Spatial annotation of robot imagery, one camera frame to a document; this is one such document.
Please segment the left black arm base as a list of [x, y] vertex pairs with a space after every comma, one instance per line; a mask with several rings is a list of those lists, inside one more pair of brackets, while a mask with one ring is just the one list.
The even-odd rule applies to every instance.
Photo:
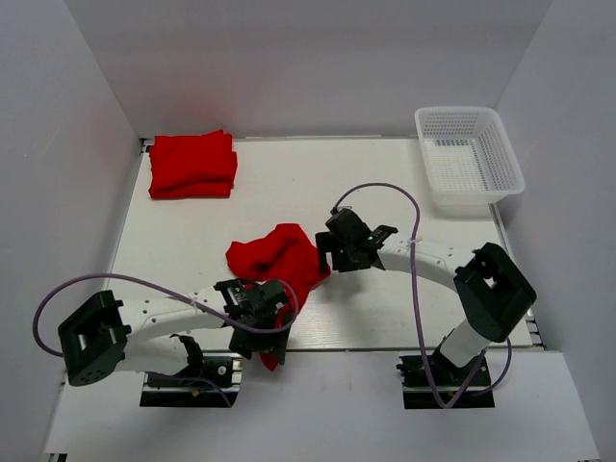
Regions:
[[204, 354], [200, 367], [175, 375], [147, 373], [140, 407], [230, 409], [240, 391], [242, 360], [237, 354]]

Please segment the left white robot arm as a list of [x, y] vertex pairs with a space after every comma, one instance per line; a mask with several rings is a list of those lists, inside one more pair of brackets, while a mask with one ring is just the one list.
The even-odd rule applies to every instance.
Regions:
[[91, 296], [59, 327], [68, 382], [97, 383], [114, 372], [146, 372], [181, 383], [209, 382], [202, 348], [192, 333], [233, 330], [229, 350], [250, 358], [266, 353], [283, 364], [297, 315], [293, 288], [278, 279], [219, 281], [192, 294], [119, 300], [110, 290]]

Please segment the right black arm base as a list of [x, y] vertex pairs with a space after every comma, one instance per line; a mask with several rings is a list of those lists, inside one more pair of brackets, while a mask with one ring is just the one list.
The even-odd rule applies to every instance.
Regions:
[[[428, 357], [436, 390], [444, 403], [449, 402], [461, 388], [464, 380], [473, 370], [477, 358], [474, 358], [461, 370], [448, 370], [436, 366]], [[420, 354], [400, 355], [397, 370], [401, 378], [403, 407], [405, 410], [437, 410], [437, 403], [429, 387], [424, 364]], [[492, 377], [487, 360], [481, 360], [479, 369], [473, 376], [469, 386], [453, 405], [454, 409], [490, 409], [495, 407], [492, 391], [484, 389], [492, 385]]]

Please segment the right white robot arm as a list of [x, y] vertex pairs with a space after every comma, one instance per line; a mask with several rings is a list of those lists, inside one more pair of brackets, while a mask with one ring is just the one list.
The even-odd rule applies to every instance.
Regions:
[[537, 300], [526, 277], [497, 244], [468, 250], [404, 237], [389, 225], [371, 229], [349, 209], [333, 214], [325, 226], [316, 235], [321, 270], [404, 272], [457, 293], [465, 319], [432, 354], [436, 375], [448, 384], [466, 376], [486, 347], [505, 342]]

